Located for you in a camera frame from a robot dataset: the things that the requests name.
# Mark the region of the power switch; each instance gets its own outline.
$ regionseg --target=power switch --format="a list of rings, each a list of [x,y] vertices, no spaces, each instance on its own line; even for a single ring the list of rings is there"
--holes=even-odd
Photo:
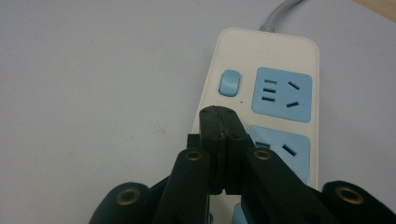
[[[220,82],[219,93],[223,96],[234,97],[238,93],[241,75],[234,70],[225,70]]]

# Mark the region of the white power strip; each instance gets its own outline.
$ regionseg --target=white power strip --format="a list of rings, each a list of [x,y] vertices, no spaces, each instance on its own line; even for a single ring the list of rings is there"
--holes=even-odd
[[[234,110],[256,146],[269,147],[318,188],[318,47],[306,38],[231,28],[223,31],[198,112]],[[198,113],[192,133],[199,132]]]

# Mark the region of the blue outlet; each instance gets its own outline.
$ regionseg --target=blue outlet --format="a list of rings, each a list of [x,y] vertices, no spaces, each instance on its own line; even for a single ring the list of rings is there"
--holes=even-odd
[[[268,147],[273,150],[306,185],[309,185],[311,144],[307,137],[260,126],[250,126],[248,133],[256,147]]]
[[[252,110],[300,122],[311,120],[312,77],[273,68],[257,71]]]

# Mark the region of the cable strain relief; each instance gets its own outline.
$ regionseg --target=cable strain relief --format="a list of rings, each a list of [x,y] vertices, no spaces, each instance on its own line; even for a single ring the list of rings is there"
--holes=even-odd
[[[263,25],[260,28],[260,31],[264,31],[264,32],[269,32],[269,33],[274,33],[275,32],[275,27],[272,25]]]

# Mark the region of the table surface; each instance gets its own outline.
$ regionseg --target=table surface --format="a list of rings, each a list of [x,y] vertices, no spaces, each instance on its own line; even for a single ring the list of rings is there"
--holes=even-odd
[[[169,175],[219,33],[258,29],[281,2],[0,1],[0,223],[87,223],[118,184]],[[396,24],[317,0],[277,31],[320,50],[320,185],[346,180],[396,212]]]

